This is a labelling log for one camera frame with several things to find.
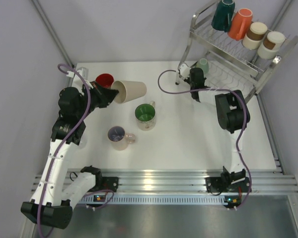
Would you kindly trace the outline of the green interior floral mug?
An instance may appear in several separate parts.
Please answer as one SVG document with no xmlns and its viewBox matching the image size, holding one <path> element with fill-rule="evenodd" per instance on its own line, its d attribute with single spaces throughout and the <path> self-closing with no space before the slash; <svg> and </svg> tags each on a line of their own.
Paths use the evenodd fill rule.
<svg viewBox="0 0 298 238">
<path fill-rule="evenodd" d="M 135 109 L 137 126 L 140 130 L 149 131 L 156 124 L 155 101 L 140 104 Z"/>
</svg>

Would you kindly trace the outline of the orange mug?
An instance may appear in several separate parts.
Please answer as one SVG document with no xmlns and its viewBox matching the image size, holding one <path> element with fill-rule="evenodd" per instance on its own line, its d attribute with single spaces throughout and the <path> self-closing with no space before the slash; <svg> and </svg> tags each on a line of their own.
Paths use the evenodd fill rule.
<svg viewBox="0 0 298 238">
<path fill-rule="evenodd" d="M 242 40 L 252 23 L 252 18 L 252 10 L 241 8 L 233 17 L 228 36 L 236 41 Z"/>
</svg>

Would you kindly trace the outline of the small brown white cup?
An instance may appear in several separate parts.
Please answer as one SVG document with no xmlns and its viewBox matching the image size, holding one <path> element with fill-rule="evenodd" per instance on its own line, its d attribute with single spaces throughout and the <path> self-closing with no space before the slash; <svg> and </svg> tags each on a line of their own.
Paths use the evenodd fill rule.
<svg viewBox="0 0 298 238">
<path fill-rule="evenodd" d="M 268 27 L 266 24 L 253 22 L 242 40 L 242 45 L 249 50 L 258 49 L 267 30 Z"/>
</svg>

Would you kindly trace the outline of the dark teal mug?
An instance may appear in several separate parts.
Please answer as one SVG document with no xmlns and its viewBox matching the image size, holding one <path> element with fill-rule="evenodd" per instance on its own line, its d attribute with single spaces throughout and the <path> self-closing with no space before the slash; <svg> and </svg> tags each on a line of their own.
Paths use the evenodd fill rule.
<svg viewBox="0 0 298 238">
<path fill-rule="evenodd" d="M 232 25 L 232 18 L 235 10 L 233 0 L 221 0 L 216 8 L 211 26 L 218 31 L 229 32 Z"/>
</svg>

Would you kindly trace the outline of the steel lined paper cup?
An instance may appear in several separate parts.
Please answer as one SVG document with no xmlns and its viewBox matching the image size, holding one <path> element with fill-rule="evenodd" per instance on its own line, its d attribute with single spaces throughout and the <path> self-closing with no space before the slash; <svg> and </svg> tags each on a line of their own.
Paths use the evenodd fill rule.
<svg viewBox="0 0 298 238">
<path fill-rule="evenodd" d="M 281 32 L 269 32 L 257 50 L 258 56 L 265 60 L 273 59 L 281 48 L 285 39 L 286 37 Z"/>
</svg>

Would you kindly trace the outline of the light teal mug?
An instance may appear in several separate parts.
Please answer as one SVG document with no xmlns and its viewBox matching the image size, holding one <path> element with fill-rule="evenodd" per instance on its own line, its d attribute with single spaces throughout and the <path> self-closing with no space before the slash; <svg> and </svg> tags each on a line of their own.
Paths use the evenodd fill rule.
<svg viewBox="0 0 298 238">
<path fill-rule="evenodd" d="M 200 68 L 204 74 L 209 72 L 209 62 L 206 58 L 201 58 L 197 61 L 195 68 Z"/>
</svg>

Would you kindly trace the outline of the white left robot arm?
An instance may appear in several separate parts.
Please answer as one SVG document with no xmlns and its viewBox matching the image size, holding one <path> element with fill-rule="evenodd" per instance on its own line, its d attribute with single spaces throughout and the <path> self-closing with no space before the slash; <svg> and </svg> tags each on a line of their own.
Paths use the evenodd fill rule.
<svg viewBox="0 0 298 238">
<path fill-rule="evenodd" d="M 59 96 L 59 116 L 53 125 L 50 151 L 41 180 L 30 201 L 23 202 L 21 213 L 38 225 L 65 229 L 73 210 L 87 192 L 107 192 L 109 185 L 101 169 L 84 167 L 78 177 L 63 188 L 69 165 L 79 148 L 86 125 L 84 119 L 96 108 L 106 108 L 118 95 L 96 82 L 63 89 Z"/>
</svg>

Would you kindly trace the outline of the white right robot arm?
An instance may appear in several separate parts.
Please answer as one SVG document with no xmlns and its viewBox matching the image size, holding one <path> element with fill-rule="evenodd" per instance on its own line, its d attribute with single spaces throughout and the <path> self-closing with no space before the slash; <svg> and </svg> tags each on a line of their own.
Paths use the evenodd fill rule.
<svg viewBox="0 0 298 238">
<path fill-rule="evenodd" d="M 185 81 L 190 85 L 193 100 L 215 108 L 216 120 L 223 130 L 220 136 L 220 148 L 225 153 L 223 171 L 220 180 L 211 183 L 208 191 L 213 195 L 220 195 L 225 191 L 239 189 L 244 183 L 251 187 L 251 175 L 246 165 L 239 141 L 250 122 L 250 113 L 240 90 L 211 88 L 206 85 L 204 71 L 192 68 L 189 78 Z"/>
</svg>

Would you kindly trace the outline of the beige tumbler cup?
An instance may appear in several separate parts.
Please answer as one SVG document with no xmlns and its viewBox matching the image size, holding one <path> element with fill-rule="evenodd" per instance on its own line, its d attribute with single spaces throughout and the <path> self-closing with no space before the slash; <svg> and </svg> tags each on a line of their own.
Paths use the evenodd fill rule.
<svg viewBox="0 0 298 238">
<path fill-rule="evenodd" d="M 119 91 L 114 99 L 118 104 L 123 104 L 143 97 L 147 93 L 146 85 L 143 82 L 138 81 L 117 80 L 113 82 L 111 89 Z"/>
</svg>

